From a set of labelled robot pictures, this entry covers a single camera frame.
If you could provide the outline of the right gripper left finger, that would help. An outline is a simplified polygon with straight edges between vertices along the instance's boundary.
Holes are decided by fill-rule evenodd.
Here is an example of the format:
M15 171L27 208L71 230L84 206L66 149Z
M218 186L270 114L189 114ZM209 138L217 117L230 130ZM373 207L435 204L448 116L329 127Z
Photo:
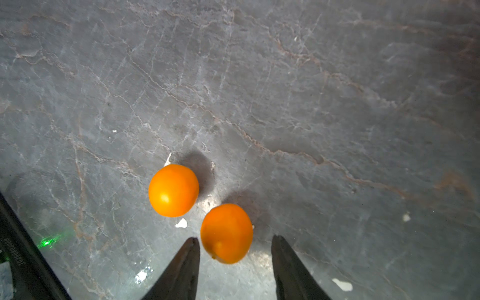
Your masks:
M143 300L195 300L200 268L200 243L189 237Z

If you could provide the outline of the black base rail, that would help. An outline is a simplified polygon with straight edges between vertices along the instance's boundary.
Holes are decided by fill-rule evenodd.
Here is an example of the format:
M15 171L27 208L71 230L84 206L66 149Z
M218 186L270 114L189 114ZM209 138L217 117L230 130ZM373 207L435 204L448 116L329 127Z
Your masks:
M1 299L70 298L5 197L1 196Z

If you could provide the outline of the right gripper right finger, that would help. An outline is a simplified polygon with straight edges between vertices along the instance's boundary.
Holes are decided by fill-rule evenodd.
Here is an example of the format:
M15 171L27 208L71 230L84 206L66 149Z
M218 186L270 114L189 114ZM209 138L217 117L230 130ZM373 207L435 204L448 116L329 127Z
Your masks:
M283 236L273 236L271 254L278 300L331 300Z

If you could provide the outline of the orange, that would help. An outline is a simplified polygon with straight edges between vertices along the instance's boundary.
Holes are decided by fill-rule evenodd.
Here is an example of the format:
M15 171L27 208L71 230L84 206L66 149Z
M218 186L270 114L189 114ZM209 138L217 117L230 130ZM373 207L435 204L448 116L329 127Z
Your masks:
M220 263L241 261L253 242L253 224L246 211L236 204L222 204L207 213L201 225L205 251Z
M199 181L190 168L169 164L152 177L148 196L151 206L159 215L177 218L190 211L199 192Z

